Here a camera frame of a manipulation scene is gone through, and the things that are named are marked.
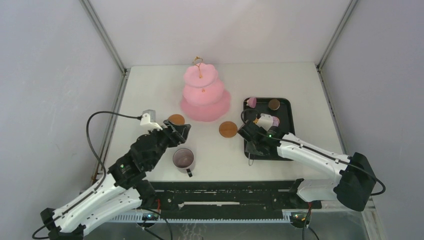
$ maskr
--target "mug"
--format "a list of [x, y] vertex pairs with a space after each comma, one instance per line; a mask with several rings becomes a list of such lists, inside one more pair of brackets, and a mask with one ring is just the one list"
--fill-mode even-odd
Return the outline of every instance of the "mug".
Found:
[[190, 149], [178, 149], [172, 156], [172, 162], [181, 172], [187, 172], [190, 178], [193, 177], [192, 170], [195, 167], [195, 156]]

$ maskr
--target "mug handle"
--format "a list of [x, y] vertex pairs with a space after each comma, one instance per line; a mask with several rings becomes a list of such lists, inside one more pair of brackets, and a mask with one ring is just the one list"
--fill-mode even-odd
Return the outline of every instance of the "mug handle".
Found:
[[191, 178], [191, 177], [193, 177], [192, 171], [190, 171], [190, 169], [189, 169], [189, 168], [187, 168], [186, 170], [187, 170], [188, 176], [189, 176], [190, 178]]

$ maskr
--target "white table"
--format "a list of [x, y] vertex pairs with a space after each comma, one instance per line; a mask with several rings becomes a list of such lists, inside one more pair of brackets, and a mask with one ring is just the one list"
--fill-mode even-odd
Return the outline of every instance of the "white table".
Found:
[[[169, 148], [152, 172], [149, 181], [278, 181], [326, 179], [326, 176], [295, 161], [255, 160], [248, 166], [243, 139], [236, 135], [224, 138], [219, 133], [222, 122], [241, 126], [243, 100], [248, 97], [286, 98], [291, 103], [296, 135], [320, 148], [341, 153], [342, 148], [333, 124], [315, 65], [302, 63], [219, 64], [216, 69], [225, 88], [231, 93], [229, 112], [215, 122], [195, 122], [180, 109], [183, 74], [188, 65], [135, 66], [120, 107], [120, 113], [140, 116], [144, 110], [156, 110], [162, 124], [170, 115], [181, 114], [191, 124], [188, 140]], [[128, 152], [144, 130], [134, 119], [119, 117], [106, 158], [106, 168]], [[178, 171], [172, 162], [179, 148], [193, 151], [196, 161], [193, 177]]]

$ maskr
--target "baking tray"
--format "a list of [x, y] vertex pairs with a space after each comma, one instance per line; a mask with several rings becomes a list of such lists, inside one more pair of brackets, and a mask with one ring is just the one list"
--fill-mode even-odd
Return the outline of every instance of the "baking tray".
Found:
[[[243, 101], [243, 110], [245, 109], [251, 109], [251, 107], [247, 106], [246, 102], [249, 98], [246, 98]], [[268, 107], [268, 103], [272, 99], [277, 99], [279, 101], [279, 108], [277, 110], [271, 110]], [[260, 114], [269, 114], [271, 116], [275, 116], [279, 119], [280, 123], [278, 125], [278, 128], [282, 130], [284, 133], [292, 133], [295, 134], [295, 125], [293, 124], [293, 115], [292, 115], [292, 106], [289, 102], [289, 100], [285, 98], [277, 98], [277, 97], [257, 97], [256, 98], [256, 106], [254, 108], [257, 110]], [[256, 118], [256, 112], [254, 111], [246, 111], [243, 115], [244, 119], [249, 120], [255, 120]], [[247, 141], [244, 140], [244, 149], [246, 149]], [[249, 153], [244, 151], [244, 155], [249, 158]], [[250, 154], [251, 160], [280, 160], [280, 161], [291, 161], [291, 159], [283, 158], [278, 156], [277, 154], [277, 148], [273, 148], [271, 150], [271, 153], [266, 156], [259, 156]]]

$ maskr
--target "brown coaster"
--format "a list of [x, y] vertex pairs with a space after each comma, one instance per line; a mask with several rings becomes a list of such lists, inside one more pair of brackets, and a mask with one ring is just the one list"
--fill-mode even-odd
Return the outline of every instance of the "brown coaster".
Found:
[[186, 120], [180, 114], [174, 114], [168, 117], [168, 120], [175, 125], [183, 125]]
[[271, 110], [277, 110], [279, 107], [280, 107], [280, 101], [278, 101], [275, 98], [268, 102], [268, 108]]
[[232, 121], [225, 121], [219, 126], [219, 133], [224, 138], [232, 138], [237, 134], [237, 125]]

